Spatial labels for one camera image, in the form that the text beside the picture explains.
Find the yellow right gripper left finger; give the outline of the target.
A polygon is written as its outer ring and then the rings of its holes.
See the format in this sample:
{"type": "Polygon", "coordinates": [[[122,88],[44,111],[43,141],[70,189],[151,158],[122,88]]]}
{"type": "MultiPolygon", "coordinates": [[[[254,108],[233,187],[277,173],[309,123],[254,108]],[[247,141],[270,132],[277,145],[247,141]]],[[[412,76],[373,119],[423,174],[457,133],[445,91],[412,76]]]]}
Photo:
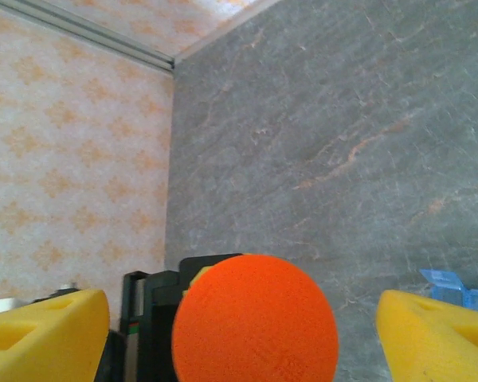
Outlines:
{"type": "Polygon", "coordinates": [[[93,381],[108,330],[102,290],[0,313],[0,381],[93,381]]]}

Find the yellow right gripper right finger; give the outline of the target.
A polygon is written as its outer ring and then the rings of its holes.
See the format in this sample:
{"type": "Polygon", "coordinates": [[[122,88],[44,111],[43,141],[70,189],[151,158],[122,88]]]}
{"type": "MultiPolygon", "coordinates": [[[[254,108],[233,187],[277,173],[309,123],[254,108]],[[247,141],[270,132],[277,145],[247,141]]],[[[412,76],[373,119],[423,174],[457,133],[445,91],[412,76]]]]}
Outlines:
{"type": "Polygon", "coordinates": [[[398,290],[376,328],[394,381],[478,381],[478,312],[398,290]]]}

